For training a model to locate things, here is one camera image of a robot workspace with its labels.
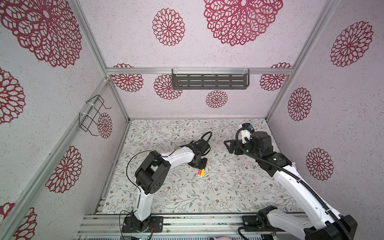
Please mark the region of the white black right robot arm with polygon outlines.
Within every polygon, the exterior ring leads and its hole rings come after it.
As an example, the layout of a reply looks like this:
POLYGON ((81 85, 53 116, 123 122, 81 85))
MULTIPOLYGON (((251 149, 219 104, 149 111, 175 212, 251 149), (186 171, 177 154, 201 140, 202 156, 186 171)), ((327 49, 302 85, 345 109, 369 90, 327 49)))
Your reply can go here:
POLYGON ((304 221, 268 206, 257 213, 257 224, 249 230, 281 230, 300 240, 352 240, 358 223, 350 215, 342 215, 321 198, 300 176, 293 162, 274 151, 272 139, 266 132, 241 128, 235 139, 224 142, 231 154, 245 155, 276 179, 301 206, 308 217, 304 221))

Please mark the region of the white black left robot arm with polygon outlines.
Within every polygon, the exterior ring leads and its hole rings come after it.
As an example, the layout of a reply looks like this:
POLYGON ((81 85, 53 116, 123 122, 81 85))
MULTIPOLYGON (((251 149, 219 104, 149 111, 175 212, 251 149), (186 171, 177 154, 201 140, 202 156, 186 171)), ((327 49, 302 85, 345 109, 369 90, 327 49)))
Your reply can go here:
POLYGON ((170 170, 187 164, 192 168, 204 170, 211 147, 206 140, 192 141, 169 153, 150 151, 135 172, 138 187, 137 203, 130 214, 131 229, 144 232, 150 227, 151 207, 155 193, 162 187, 170 170))

